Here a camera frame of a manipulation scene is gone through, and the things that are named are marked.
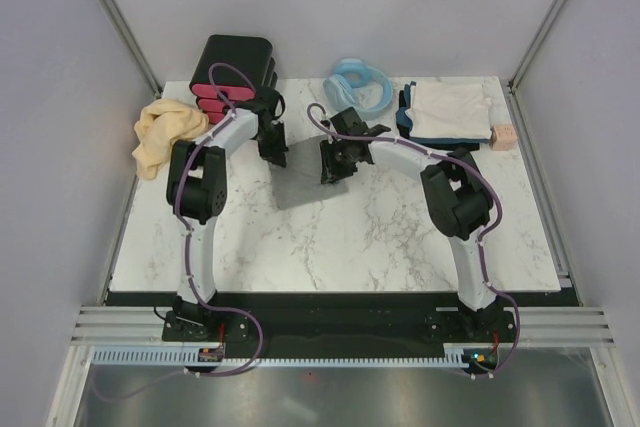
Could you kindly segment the grey t shirt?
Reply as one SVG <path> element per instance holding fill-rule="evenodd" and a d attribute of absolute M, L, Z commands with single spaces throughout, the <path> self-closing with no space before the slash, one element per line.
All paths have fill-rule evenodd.
<path fill-rule="evenodd" d="M 316 136 L 289 146 L 286 166 L 269 165 L 272 193 L 279 210 L 325 201 L 348 193 L 344 182 L 321 183 L 320 142 Z"/>

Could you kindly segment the light blue headphones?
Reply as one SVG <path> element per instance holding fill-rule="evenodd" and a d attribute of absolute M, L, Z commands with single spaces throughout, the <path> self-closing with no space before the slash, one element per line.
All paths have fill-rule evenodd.
<path fill-rule="evenodd" d="M 359 92 L 373 84 L 381 88 L 381 98 L 375 105 L 366 106 L 361 102 Z M 359 58 L 340 59 L 323 81 L 323 90 L 335 111 L 353 107 L 363 120 L 374 120 L 383 115 L 394 96 L 390 79 L 380 69 Z"/>

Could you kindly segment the black pink drawer box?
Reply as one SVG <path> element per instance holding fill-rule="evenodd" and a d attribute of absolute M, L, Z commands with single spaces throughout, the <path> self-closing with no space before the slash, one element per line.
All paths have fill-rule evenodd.
<path fill-rule="evenodd" d="M 252 87 L 276 86 L 275 66 L 273 45 L 263 37 L 211 35 L 189 89 L 196 98 L 196 106 L 215 125 L 223 120 L 227 104 L 211 82 L 232 103 L 243 102 L 254 97 Z"/>

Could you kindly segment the yellow t shirt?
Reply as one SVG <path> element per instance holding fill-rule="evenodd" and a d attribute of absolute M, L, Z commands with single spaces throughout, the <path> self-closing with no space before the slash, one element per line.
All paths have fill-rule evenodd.
<path fill-rule="evenodd" d="M 153 180 L 171 157 L 178 140 L 193 140 L 205 133 L 209 118 L 197 108 L 171 99 L 158 99 L 144 107 L 134 124 L 138 146 L 132 152 L 136 175 Z"/>

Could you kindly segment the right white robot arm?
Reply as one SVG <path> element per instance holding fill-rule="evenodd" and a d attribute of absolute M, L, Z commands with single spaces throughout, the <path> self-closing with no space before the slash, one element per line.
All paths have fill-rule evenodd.
<path fill-rule="evenodd" d="M 329 138 L 320 143 L 321 182 L 353 176 L 367 163 L 396 170 L 421 183 L 432 224 L 450 245 L 458 279 L 458 328 L 467 339 L 483 339 L 498 316 L 497 290 L 489 280 L 484 241 L 501 222 L 503 209 L 496 192 L 482 176 L 471 153 L 459 148 L 434 153 L 402 137 L 390 137 L 383 125 L 368 126 L 349 108 L 332 118 L 311 123 Z"/>

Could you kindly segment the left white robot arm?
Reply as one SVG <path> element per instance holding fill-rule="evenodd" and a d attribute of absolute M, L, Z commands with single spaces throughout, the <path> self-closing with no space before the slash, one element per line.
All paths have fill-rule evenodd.
<path fill-rule="evenodd" d="M 255 141 L 261 159 L 284 168 L 288 147 L 283 96 L 270 87 L 237 103 L 222 122 L 195 141 L 180 140 L 172 148 L 166 199 L 183 227 L 184 277 L 172 310 L 166 314 L 165 342 L 208 342 L 224 316 L 237 308 L 213 307 L 214 235 L 227 197 L 227 160 L 245 143 Z"/>

